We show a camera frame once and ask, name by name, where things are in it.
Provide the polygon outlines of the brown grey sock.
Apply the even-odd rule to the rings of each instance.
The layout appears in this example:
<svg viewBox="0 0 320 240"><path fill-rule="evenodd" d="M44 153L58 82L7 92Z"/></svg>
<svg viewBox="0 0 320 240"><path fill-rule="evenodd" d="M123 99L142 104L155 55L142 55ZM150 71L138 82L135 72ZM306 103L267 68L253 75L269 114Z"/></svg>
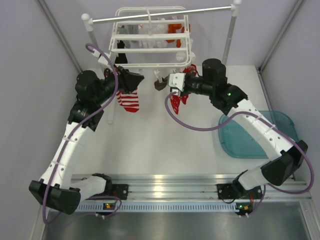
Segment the brown grey sock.
<svg viewBox="0 0 320 240"><path fill-rule="evenodd" d="M166 88L168 84L168 78L162 78L162 81L159 81L159 80L156 80L154 82L154 88L157 90L157 91L162 91L164 88Z"/></svg>

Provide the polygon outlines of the white clip sock hanger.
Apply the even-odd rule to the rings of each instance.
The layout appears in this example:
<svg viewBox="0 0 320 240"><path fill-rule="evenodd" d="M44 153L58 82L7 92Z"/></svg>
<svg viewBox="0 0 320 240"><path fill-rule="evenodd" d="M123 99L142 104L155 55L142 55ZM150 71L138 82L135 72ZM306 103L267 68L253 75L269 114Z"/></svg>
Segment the white clip sock hanger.
<svg viewBox="0 0 320 240"><path fill-rule="evenodd" d="M164 70L182 71L194 63L196 55L192 52L193 40L188 15L174 15L174 12L185 10L182 6L149 6L122 7L116 17L143 15L141 19L121 20L115 22L109 43L109 52L118 55L125 53L127 69L151 69L157 72ZM182 24L184 33L168 33L169 24ZM119 34L121 25L138 25L138 34ZM182 46L166 40L182 40ZM117 41L125 43L124 49L117 49Z"/></svg>

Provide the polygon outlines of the red snowflake sock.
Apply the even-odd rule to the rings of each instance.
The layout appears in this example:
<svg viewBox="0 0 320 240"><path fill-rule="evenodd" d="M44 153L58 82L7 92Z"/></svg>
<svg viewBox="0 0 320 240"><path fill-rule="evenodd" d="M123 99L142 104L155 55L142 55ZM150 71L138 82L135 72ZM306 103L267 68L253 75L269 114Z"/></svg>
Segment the red snowflake sock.
<svg viewBox="0 0 320 240"><path fill-rule="evenodd" d="M172 95L170 98L171 107L176 115L179 114L179 108L181 104L181 97L178 95Z"/></svg>

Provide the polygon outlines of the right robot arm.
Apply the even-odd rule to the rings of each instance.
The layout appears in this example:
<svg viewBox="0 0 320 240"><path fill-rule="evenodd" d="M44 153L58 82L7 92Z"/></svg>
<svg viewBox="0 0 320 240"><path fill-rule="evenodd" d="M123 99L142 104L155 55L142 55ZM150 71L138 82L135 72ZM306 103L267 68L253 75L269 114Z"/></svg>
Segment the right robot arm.
<svg viewBox="0 0 320 240"><path fill-rule="evenodd" d="M238 198L246 198L253 188L261 185L270 185L279 190L307 160L307 143L303 140L294 141L268 121L245 92L228 82L226 66L220 60L204 60L201 76L184 73L178 80L183 86L180 91L182 95L209 97L216 109L246 130L266 153L268 162L243 171L233 180L231 185Z"/></svg>

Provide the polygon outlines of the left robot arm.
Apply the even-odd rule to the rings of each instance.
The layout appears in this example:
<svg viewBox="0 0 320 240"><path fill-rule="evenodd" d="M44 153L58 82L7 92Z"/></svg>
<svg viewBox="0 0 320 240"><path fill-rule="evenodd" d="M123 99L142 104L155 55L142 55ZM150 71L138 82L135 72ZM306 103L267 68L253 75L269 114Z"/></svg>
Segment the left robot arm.
<svg viewBox="0 0 320 240"><path fill-rule="evenodd" d="M112 179L106 174L94 173L76 183L72 183L72 176L87 141L104 114L102 107L117 93L133 93L144 78L122 66L117 66L115 72L106 68L103 79L92 70L78 74L76 102L70 110L61 143L44 174L29 185L30 193L43 208L71 215L80 202L95 195L107 199L113 194Z"/></svg>

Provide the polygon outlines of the red white striped sock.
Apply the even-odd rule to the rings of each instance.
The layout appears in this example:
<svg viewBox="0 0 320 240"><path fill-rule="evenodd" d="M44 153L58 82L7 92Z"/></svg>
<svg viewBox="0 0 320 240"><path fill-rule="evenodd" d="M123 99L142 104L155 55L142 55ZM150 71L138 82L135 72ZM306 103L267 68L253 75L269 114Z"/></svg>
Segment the red white striped sock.
<svg viewBox="0 0 320 240"><path fill-rule="evenodd" d="M118 104L129 113L136 113L140 110L138 89L131 93L118 91L116 94Z"/></svg>

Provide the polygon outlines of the black sock right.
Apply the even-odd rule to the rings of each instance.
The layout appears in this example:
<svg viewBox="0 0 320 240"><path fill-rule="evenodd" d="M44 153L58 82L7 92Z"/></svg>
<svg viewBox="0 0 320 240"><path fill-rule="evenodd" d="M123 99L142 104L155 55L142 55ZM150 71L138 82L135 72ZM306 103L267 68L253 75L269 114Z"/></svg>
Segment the black sock right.
<svg viewBox="0 0 320 240"><path fill-rule="evenodd" d="M127 59L126 54L125 53L118 53L114 63L117 66L123 65L123 64L128 64L128 59Z"/></svg>

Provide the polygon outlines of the black sock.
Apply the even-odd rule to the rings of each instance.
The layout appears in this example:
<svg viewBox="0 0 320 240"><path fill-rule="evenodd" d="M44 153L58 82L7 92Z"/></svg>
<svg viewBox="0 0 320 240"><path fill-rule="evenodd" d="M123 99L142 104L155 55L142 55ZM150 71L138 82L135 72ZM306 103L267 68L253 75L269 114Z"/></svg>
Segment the black sock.
<svg viewBox="0 0 320 240"><path fill-rule="evenodd" d="M122 40L117 41L117 49L125 49L125 43Z"/></svg>
<svg viewBox="0 0 320 240"><path fill-rule="evenodd" d="M118 53L114 63L117 66L123 65L123 64L128 64L128 59L127 59L126 54L125 53Z"/></svg>

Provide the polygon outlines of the black sock left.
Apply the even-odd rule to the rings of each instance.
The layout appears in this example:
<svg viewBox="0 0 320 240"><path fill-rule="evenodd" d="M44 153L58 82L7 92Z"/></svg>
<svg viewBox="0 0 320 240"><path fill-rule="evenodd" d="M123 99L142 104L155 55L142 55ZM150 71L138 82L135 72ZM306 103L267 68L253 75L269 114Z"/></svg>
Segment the black sock left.
<svg viewBox="0 0 320 240"><path fill-rule="evenodd" d="M117 49L125 49L125 43L122 40L117 41Z"/></svg>

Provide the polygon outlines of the orange sock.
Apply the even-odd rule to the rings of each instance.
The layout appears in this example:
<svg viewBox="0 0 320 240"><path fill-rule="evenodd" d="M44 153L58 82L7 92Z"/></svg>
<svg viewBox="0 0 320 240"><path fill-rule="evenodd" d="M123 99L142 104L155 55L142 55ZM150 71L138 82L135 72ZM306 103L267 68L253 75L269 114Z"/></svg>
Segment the orange sock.
<svg viewBox="0 0 320 240"><path fill-rule="evenodd" d="M168 34L182 34L184 32L185 32L185 27L181 23L169 24L167 27ZM175 42L175 46L177 48L180 48L182 46L181 39L167 39L166 42L167 43Z"/></svg>

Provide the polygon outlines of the teal plastic basin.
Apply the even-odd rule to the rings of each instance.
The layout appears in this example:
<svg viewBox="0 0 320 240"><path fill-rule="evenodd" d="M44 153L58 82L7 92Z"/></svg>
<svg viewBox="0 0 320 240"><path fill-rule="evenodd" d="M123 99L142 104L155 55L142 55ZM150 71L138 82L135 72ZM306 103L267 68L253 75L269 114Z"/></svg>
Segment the teal plastic basin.
<svg viewBox="0 0 320 240"><path fill-rule="evenodd" d="M296 142L299 141L295 124L288 115L280 111L267 110L260 113L281 132ZM234 120L218 130L218 137L222 149L231 157L239 159L266 159L268 157L258 142Z"/></svg>

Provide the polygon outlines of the silver drying rack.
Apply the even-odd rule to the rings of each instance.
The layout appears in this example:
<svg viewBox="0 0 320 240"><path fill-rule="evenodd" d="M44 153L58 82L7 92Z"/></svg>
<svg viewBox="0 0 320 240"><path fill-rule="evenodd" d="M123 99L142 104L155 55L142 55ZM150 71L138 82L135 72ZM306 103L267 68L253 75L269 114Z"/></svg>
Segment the silver drying rack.
<svg viewBox="0 0 320 240"><path fill-rule="evenodd" d="M227 63L232 42L235 23L237 20L240 0L233 1L229 6L186 10L181 6L159 7L123 7L116 11L115 17L93 19L84 13L81 19L93 46L87 47L104 68L111 68L116 58L125 54L172 54L176 62L156 63L122 63L126 69L154 69L155 76L160 77L160 69L180 70L192 64L191 28L189 14L205 12L231 11L231 20L224 47L222 64ZM108 52L97 50L98 42L94 33L94 25L112 23L112 34Z"/></svg>

